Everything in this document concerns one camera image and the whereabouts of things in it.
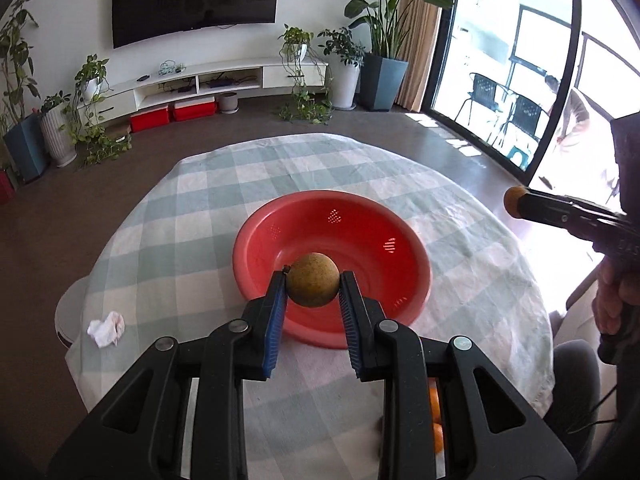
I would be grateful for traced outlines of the person's right hand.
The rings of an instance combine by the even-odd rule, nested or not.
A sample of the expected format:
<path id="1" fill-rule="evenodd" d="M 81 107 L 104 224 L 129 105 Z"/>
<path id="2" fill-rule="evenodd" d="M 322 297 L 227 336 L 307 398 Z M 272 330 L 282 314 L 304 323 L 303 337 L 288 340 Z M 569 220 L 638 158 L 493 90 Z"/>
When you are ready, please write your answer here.
<path id="1" fill-rule="evenodd" d="M 592 312 L 601 334 L 616 335 L 622 327 L 624 304 L 640 306 L 639 273 L 616 276 L 612 260 L 604 258 L 599 266 L 597 295 L 592 300 Z"/>

